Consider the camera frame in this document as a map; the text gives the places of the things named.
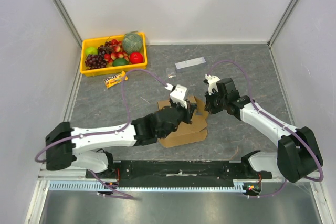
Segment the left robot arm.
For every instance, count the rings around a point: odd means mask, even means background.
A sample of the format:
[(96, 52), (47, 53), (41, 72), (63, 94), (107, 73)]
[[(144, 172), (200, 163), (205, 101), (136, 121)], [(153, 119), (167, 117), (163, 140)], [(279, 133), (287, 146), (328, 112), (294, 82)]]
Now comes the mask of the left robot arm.
[(107, 152), (98, 153), (97, 149), (156, 143), (177, 131), (181, 123), (192, 122), (197, 105), (190, 101), (186, 105), (171, 102), (131, 123), (112, 127), (82, 129), (61, 122), (46, 136), (46, 168), (57, 171), (74, 166), (111, 178), (115, 173), (113, 156)]

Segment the small clear plastic bag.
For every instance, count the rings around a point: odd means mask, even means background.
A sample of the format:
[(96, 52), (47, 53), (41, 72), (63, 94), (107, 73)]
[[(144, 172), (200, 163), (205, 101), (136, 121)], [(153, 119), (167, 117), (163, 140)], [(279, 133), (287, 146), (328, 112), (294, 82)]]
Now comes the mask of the small clear plastic bag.
[(168, 79), (176, 77), (176, 69), (174, 67), (166, 68), (166, 75)]

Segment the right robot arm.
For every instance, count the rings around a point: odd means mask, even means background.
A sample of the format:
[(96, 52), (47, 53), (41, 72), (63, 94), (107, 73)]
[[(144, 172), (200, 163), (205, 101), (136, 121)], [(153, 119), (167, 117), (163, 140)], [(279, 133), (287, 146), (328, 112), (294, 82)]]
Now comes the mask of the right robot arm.
[(271, 115), (249, 96), (241, 96), (231, 78), (220, 79), (206, 75), (205, 110), (210, 114), (226, 111), (249, 124), (270, 139), (277, 147), (275, 153), (253, 151), (242, 159), (241, 174), (248, 179), (259, 172), (280, 173), (295, 183), (309, 174), (322, 172), (323, 159), (316, 137), (308, 127), (297, 128)]

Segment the brown cardboard box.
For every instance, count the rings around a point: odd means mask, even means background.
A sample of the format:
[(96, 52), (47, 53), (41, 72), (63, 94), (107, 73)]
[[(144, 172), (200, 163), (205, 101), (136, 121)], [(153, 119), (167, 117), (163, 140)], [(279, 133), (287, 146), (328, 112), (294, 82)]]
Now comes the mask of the brown cardboard box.
[(194, 95), (189, 96), (188, 99), (192, 104), (197, 105), (192, 116), (192, 123), (181, 122), (177, 131), (170, 133), (166, 138), (159, 139), (159, 143), (165, 148), (201, 142), (207, 137), (208, 112), (205, 111), (205, 104)]

